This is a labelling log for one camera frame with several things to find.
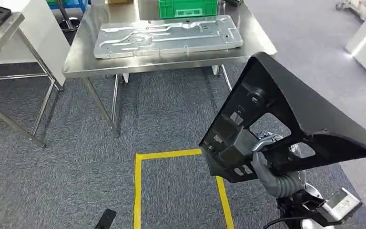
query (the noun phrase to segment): yellow floor tape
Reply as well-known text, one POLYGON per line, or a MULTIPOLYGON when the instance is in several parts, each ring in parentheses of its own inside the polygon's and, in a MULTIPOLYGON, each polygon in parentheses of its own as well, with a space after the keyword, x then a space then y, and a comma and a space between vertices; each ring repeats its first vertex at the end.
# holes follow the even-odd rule
MULTIPOLYGON (((170 158, 177 156, 194 156, 201 154, 200 149, 188 149, 172 152, 136 154, 135 155, 135 203, 134 203, 134 229, 141 229, 141 173, 142 161, 150 159, 170 158)), ((229 208, 228 198, 226 196, 224 180, 221 177, 217 178, 218 192, 220 194, 222 208, 224 211, 226 228, 234 229, 234 221, 232 220, 231 210, 229 208)))

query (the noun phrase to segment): gray flexible hose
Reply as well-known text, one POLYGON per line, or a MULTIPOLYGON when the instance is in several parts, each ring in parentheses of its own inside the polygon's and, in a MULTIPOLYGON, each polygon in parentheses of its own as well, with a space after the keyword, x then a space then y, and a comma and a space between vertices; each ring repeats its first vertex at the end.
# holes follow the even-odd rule
POLYGON ((305 171, 289 172, 276 177, 266 166, 267 161, 262 152, 253 153, 251 164, 267 193, 272 196, 288 197, 305 187, 305 171))

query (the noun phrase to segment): green plastic crate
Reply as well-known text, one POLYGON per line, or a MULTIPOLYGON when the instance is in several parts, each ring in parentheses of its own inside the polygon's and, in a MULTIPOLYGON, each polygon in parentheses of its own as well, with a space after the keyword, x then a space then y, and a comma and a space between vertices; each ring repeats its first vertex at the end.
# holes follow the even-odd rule
POLYGON ((187 18, 217 15, 218 0, 159 0, 159 16, 187 18))
POLYGON ((57 0, 45 0, 49 5, 57 5, 57 0))

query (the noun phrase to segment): stainless steel table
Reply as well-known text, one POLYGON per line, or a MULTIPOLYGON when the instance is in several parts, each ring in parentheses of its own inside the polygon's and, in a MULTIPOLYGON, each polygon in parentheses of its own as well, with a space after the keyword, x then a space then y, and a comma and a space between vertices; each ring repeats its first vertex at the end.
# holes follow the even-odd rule
POLYGON ((104 23, 159 20, 158 3, 154 0, 135 0, 127 4, 104 4, 89 6, 75 35, 71 49, 64 64, 66 78, 82 78, 89 93, 94 98, 105 121, 118 136, 117 97, 118 82, 121 76, 128 81, 129 73, 157 71, 166 69, 212 66, 214 74, 222 68, 222 74, 231 89, 224 63, 247 62, 256 52, 276 53, 274 45, 245 4, 233 7, 218 5, 219 14, 230 15, 242 36, 244 44, 240 48, 194 52, 190 54, 151 55, 117 59, 96 59, 93 49, 104 23), (89 77, 115 74, 112 113, 109 115, 102 105, 89 77))
POLYGON ((43 69, 44 73, 43 74, 22 74, 22 75, 0 76, 0 80, 25 79, 25 78, 33 78, 33 77, 48 77, 48 79, 50 80, 50 86, 44 97, 42 105, 39 109, 39 114, 37 116, 36 121, 34 122, 33 130, 31 132, 28 132, 27 130, 25 130, 23 127, 21 127, 19 124, 17 124, 15 121, 13 121, 11 118, 6 116, 1 111, 0 111, 0 118, 3 121, 5 121, 6 123, 8 123, 10 126, 12 126, 15 130, 19 131, 20 134, 22 134, 23 136, 28 138, 30 141, 33 141, 36 145, 43 147, 44 143, 40 139, 38 139, 35 135, 36 135, 37 129, 40 125, 41 118, 44 114, 44 110, 45 110, 45 107, 47 106, 47 102, 50 98, 53 87, 57 88, 57 90, 59 90, 59 91, 62 90, 62 87, 55 80, 55 77, 53 76, 52 72, 49 70, 49 68, 44 63, 42 58, 39 56, 37 51, 33 48, 32 44, 29 42, 29 40, 26 38, 26 36, 23 34, 23 32, 19 29, 19 26, 23 20, 24 20, 24 16, 19 12, 15 12, 0 26, 0 51, 2 50, 2 47, 5 45, 5 43, 12 37, 12 35, 14 33, 18 33, 20 35, 20 37, 23 39, 23 42, 25 43, 25 45, 30 50, 30 52, 36 58, 37 62, 39 63, 40 67, 43 69))

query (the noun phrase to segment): aluminum plate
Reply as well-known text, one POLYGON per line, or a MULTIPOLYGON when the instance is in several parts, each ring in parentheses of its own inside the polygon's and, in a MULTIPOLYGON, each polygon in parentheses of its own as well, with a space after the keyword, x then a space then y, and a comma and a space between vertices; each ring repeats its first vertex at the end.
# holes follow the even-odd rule
POLYGON ((94 48, 99 59, 233 49, 243 44, 229 15, 107 23, 94 48))

